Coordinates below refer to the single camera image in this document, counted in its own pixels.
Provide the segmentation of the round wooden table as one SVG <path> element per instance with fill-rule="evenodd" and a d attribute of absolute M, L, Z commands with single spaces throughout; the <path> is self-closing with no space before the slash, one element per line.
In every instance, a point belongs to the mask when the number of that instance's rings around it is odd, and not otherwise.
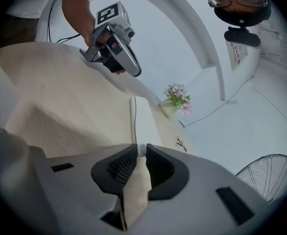
<path fill-rule="evenodd" d="M 30 147 L 57 158 L 134 144 L 133 96 L 147 99 L 162 147 L 186 153 L 176 145 L 177 136 L 190 145 L 181 126 L 165 116 L 155 94 L 137 78 L 107 72 L 67 45 L 35 42 L 0 48 L 0 198 L 27 227 L 20 235 L 59 235 Z M 126 235 L 147 209 L 151 189 L 147 158 L 137 155 L 123 188 Z"/>

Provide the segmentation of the potted pink flowers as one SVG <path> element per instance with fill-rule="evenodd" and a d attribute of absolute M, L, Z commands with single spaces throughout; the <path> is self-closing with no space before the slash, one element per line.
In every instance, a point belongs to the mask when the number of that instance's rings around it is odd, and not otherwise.
<path fill-rule="evenodd" d="M 176 112 L 183 116 L 192 112 L 191 97 L 184 85 L 171 84 L 164 91 L 166 99 L 159 103 L 165 116 L 172 117 Z"/>

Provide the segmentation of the white wall distribution box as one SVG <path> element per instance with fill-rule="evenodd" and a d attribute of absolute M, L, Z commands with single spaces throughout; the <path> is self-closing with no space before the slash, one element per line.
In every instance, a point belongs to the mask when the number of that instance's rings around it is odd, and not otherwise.
<path fill-rule="evenodd" d="M 231 69 L 234 71 L 240 64 L 243 63 L 245 57 L 248 55 L 247 47 L 228 41 L 226 41 L 226 45 L 231 62 Z"/>

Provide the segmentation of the person's left forearm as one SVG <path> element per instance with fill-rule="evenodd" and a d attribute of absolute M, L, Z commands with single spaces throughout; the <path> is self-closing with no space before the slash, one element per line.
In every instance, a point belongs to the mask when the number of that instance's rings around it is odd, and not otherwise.
<path fill-rule="evenodd" d="M 62 0 L 62 11 L 70 26 L 80 34 L 88 47 L 95 29 L 95 18 L 91 14 L 88 0 Z"/>

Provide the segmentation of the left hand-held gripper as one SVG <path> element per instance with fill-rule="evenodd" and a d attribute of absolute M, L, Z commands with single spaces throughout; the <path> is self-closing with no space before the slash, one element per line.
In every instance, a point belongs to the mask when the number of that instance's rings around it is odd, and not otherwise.
<path fill-rule="evenodd" d="M 111 72 L 125 70 L 130 75 L 138 77 L 141 67 L 135 53 L 130 47 L 132 39 L 125 39 L 120 35 L 119 25 L 130 27 L 130 20 L 125 7 L 121 2 L 116 2 L 96 13 L 95 29 L 90 40 L 92 45 L 86 50 L 80 50 L 87 62 L 102 63 Z M 110 32 L 116 43 L 110 47 L 97 42 L 101 33 Z"/>

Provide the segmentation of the person's left hand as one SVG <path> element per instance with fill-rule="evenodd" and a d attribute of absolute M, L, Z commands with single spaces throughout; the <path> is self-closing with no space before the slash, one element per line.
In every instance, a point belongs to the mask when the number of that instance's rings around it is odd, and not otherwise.
<path fill-rule="evenodd" d="M 101 33 L 97 42 L 101 44 L 107 44 L 110 47 L 112 47 L 116 43 L 114 36 L 108 31 L 104 31 L 103 33 Z"/>

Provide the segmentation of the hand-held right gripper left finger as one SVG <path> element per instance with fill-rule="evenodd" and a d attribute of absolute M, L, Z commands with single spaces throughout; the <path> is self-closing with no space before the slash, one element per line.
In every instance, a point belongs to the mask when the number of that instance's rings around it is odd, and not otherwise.
<path fill-rule="evenodd" d="M 31 146 L 30 154 L 59 235 L 128 234 L 123 188 L 136 166 L 135 144 L 57 158 Z"/>

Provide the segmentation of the person's dark trousers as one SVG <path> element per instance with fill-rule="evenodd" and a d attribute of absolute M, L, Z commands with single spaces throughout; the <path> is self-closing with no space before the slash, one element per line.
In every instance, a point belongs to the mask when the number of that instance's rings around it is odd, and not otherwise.
<path fill-rule="evenodd" d="M 0 48 L 35 42 L 39 18 L 27 19 L 4 14 L 0 18 Z"/>

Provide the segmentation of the black standing fan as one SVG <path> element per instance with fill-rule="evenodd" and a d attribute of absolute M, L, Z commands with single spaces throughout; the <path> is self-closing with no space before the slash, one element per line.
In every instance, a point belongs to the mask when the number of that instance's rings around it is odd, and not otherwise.
<path fill-rule="evenodd" d="M 271 154 L 260 157 L 236 176 L 270 203 L 287 194 L 287 156 Z"/>

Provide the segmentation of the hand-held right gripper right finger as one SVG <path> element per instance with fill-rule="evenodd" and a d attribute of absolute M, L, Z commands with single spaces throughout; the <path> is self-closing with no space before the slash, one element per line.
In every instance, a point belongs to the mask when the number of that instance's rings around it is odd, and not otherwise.
<path fill-rule="evenodd" d="M 267 202 L 221 165 L 148 144 L 148 207 L 131 235 L 254 235 Z"/>

